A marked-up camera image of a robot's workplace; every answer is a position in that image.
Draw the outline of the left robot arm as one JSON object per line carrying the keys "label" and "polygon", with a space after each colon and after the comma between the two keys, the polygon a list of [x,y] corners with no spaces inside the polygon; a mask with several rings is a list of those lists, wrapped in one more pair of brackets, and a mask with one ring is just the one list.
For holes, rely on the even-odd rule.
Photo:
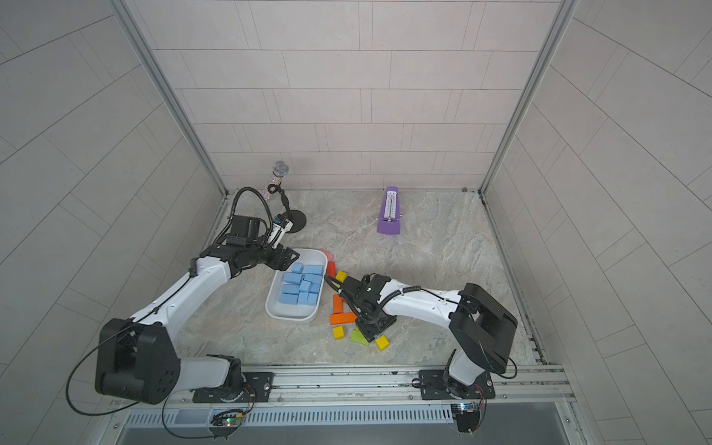
{"label": "left robot arm", "polygon": [[263,220],[232,216],[224,231],[190,263],[188,272],[157,300],[127,319],[102,327],[96,359],[96,392],[158,404],[174,391],[201,389],[231,402],[246,391],[241,361],[226,355],[181,358],[174,338],[193,313],[223,284],[257,265],[285,272],[300,257],[281,240],[307,223],[286,211],[259,233]]}

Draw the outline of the white plastic tray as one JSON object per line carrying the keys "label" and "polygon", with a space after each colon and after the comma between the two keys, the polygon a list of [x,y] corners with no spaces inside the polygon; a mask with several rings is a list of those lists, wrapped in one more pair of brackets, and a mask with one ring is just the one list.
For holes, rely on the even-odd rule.
{"label": "white plastic tray", "polygon": [[265,310],[277,320],[309,322],[318,311],[328,257],[321,250],[297,252],[296,263],[274,275]]}

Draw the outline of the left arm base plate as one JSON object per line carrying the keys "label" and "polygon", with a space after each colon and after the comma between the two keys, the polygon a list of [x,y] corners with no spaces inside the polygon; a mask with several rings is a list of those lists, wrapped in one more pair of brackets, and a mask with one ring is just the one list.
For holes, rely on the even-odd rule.
{"label": "left arm base plate", "polygon": [[269,400],[274,383],[274,373],[247,372],[239,378],[228,378],[218,388],[195,389],[192,394],[194,403],[254,403]]}

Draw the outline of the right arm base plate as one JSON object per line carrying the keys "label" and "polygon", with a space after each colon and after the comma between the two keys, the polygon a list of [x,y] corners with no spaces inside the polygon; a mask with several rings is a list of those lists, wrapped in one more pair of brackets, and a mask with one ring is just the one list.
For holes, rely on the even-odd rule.
{"label": "right arm base plate", "polygon": [[418,372],[412,385],[419,389],[424,401],[492,400],[496,397],[491,374],[483,372],[471,385],[446,376],[444,369],[425,369]]}

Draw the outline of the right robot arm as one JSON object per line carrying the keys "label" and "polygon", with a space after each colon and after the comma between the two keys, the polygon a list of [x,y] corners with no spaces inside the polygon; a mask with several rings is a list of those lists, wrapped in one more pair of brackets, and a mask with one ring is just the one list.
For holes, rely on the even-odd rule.
{"label": "right robot arm", "polygon": [[399,316],[450,330],[458,348],[446,365],[444,382],[452,390],[472,388],[485,373],[502,376],[507,371],[518,322],[479,285],[431,290],[382,274],[361,279],[326,276],[324,281],[356,314],[356,326],[369,342],[381,337]]}

